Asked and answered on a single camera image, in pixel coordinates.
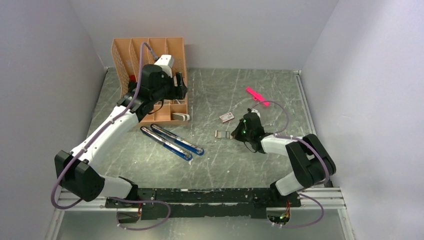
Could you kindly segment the red white staple box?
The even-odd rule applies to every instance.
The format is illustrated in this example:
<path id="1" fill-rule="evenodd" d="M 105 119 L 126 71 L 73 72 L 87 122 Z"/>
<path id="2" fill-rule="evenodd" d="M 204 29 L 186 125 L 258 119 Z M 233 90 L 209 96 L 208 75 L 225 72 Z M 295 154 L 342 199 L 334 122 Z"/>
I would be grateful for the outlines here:
<path id="1" fill-rule="evenodd" d="M 233 120 L 234 118 L 235 117 L 232 112 L 225 113 L 219 117 L 219 119 L 222 121 L 223 124 Z"/>

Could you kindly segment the blue stapler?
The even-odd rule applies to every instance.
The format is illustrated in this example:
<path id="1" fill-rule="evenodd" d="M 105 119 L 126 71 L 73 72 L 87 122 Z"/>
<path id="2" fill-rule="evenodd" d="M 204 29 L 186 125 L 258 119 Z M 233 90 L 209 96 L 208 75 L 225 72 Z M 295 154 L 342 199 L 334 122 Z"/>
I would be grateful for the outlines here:
<path id="1" fill-rule="evenodd" d="M 165 128 L 153 123 L 150 125 L 150 128 L 153 132 L 155 132 L 156 134 L 159 134 L 169 140 L 171 140 L 172 142 L 174 142 L 175 144 L 183 147 L 184 149 L 189 150 L 190 152 L 193 152 L 194 154 L 201 156 L 204 154 L 205 150 L 198 146 L 195 145 L 194 143 L 189 142 L 188 140 L 176 135 L 175 133 L 166 130 Z"/>
<path id="2" fill-rule="evenodd" d="M 159 136 L 158 134 L 154 133 L 152 130 L 147 128 L 146 126 L 142 126 L 140 128 L 141 132 L 144 133 L 149 138 L 155 140 L 156 142 L 160 143 L 164 148 L 168 149 L 169 151 L 173 152 L 180 158 L 184 159 L 185 161 L 191 161 L 193 156 L 192 154 L 187 151 L 183 150 L 182 148 L 176 146 L 175 144 L 171 143 L 170 141 L 166 140 L 164 137 Z"/>

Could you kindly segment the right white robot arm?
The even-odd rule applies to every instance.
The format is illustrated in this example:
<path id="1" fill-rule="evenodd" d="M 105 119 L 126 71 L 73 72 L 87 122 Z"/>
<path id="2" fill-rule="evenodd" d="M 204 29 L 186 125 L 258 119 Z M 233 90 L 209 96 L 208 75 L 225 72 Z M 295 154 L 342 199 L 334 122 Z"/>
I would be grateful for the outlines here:
<path id="1" fill-rule="evenodd" d="M 282 207 L 294 192 L 325 183 L 337 171 L 315 134 L 295 137 L 265 132 L 256 112 L 246 113 L 230 135 L 239 142 L 249 143 L 254 153 L 288 157 L 292 171 L 271 184 L 276 190 L 270 193 L 269 199 L 275 207 Z"/>

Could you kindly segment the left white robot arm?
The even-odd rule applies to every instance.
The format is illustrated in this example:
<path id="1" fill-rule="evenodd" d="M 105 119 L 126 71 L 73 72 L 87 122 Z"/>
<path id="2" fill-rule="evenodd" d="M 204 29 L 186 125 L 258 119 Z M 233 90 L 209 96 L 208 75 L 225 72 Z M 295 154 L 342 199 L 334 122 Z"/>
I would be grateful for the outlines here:
<path id="1" fill-rule="evenodd" d="M 123 177 L 101 175 L 92 164 L 100 161 L 144 117 L 153 114 L 156 103 L 184 99 L 187 86 L 181 72 L 167 73 L 157 64 L 144 65 L 138 80 L 131 80 L 127 86 L 128 92 L 87 139 L 71 151 L 61 150 L 54 157 L 57 180 L 50 200 L 56 208 L 60 208 L 55 201 L 59 186 L 78 196 L 80 201 L 107 197 L 117 199 L 126 208 L 138 203 L 137 184 Z"/>

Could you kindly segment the white grey stapler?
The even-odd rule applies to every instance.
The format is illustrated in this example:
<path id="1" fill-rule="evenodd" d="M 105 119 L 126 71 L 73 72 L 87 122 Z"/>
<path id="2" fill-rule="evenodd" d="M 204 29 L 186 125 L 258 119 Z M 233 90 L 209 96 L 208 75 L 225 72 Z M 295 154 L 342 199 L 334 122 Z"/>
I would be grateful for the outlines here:
<path id="1" fill-rule="evenodd" d="M 174 121 L 186 122 L 190 120 L 190 115 L 186 113 L 173 112 L 171 113 L 171 118 Z"/>

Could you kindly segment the pink plastic clip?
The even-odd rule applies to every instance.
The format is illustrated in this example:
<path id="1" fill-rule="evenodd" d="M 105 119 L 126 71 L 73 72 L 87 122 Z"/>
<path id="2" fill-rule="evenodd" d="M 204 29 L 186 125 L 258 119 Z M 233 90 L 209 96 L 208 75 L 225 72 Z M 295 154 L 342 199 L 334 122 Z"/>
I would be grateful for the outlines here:
<path id="1" fill-rule="evenodd" d="M 256 92 L 251 87 L 246 87 L 245 90 L 252 97 L 254 101 L 266 107 L 270 105 L 270 102 L 266 101 L 266 99 L 260 93 Z"/>

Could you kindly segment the orange plastic desk organizer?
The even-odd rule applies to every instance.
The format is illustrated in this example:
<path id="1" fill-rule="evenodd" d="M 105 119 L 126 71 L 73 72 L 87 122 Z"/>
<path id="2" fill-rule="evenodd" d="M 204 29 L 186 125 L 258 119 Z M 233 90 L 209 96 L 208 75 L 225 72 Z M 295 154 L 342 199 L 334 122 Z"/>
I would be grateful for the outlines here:
<path id="1" fill-rule="evenodd" d="M 161 55 L 172 55 L 173 77 L 183 75 L 188 87 L 185 44 L 183 37 L 135 37 L 115 38 L 111 54 L 120 81 L 120 98 L 117 105 L 135 115 L 139 126 L 183 125 L 188 121 L 172 120 L 171 113 L 188 113 L 188 96 L 184 99 L 163 99 L 163 76 L 166 74 L 154 65 Z M 130 81 L 134 75 L 136 82 Z"/>

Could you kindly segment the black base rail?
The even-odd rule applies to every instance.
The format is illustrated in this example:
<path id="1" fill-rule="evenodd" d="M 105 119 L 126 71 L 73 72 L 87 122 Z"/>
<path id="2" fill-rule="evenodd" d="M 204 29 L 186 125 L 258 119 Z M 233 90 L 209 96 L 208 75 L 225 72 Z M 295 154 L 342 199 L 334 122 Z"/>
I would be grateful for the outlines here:
<path id="1" fill-rule="evenodd" d="M 107 198 L 105 208 L 140 210 L 143 220 L 203 217 L 239 217 L 266 219 L 267 209 L 300 207 L 297 193 L 282 196 L 270 187 L 254 188 L 140 188 L 137 200 L 126 203 Z"/>

